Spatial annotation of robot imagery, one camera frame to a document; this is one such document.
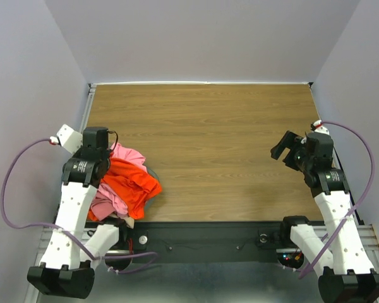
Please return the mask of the orange t shirt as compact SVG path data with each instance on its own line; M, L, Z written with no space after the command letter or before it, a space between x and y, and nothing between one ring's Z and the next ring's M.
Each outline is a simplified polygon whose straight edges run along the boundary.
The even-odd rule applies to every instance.
M115 200L92 202L87 218L98 222L116 212L135 220L145 218L145 204L162 192L160 182L148 172L120 158L111 158L111 166L102 178L98 194L107 189L116 194Z

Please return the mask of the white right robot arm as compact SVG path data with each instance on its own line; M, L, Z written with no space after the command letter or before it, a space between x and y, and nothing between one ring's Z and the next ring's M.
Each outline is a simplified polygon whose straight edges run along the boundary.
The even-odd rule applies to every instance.
M331 136L323 130L304 137L287 131L271 149L275 160L289 150L283 162L303 173L328 234L324 241L306 217L288 216L283 218L278 239L301 250L318 277L322 301L375 302L379 298L379 273L359 236L345 174L333 166L333 148Z

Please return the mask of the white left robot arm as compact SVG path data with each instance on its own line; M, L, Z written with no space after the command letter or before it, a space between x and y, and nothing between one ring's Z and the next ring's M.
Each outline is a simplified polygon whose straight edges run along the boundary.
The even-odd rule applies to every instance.
M127 244L128 233L109 224L97 227L86 243L81 241L88 211L111 166L109 134L105 127L78 133L67 125L57 132L55 139L71 158L63 166L61 200L49 244L39 264L27 273L28 282L42 294L87 298L100 260L111 247Z

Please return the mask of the pink t shirt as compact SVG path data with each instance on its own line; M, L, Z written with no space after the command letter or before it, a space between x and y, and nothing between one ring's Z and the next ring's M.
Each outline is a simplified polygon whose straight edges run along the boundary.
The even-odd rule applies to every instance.
M91 204L89 219L101 221L111 215L134 220L144 218L145 193L139 180L147 173L145 157L120 143L111 145L111 166L100 183Z

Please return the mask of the clear plastic basket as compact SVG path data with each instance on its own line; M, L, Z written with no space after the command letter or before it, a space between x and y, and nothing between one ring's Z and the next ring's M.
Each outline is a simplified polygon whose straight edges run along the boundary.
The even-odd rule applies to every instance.
M121 159L113 160L102 178L96 170L72 165L63 169L62 181L95 186L97 199L109 199L114 212L134 219L142 219L146 202L162 192L160 182L144 166L138 167Z

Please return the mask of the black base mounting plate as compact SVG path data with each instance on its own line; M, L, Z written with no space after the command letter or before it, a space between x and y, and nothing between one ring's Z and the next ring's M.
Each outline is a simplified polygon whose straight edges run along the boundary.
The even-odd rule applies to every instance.
M280 251L299 250L280 237L272 222L138 222L120 228L109 253L156 252L158 263L278 261Z

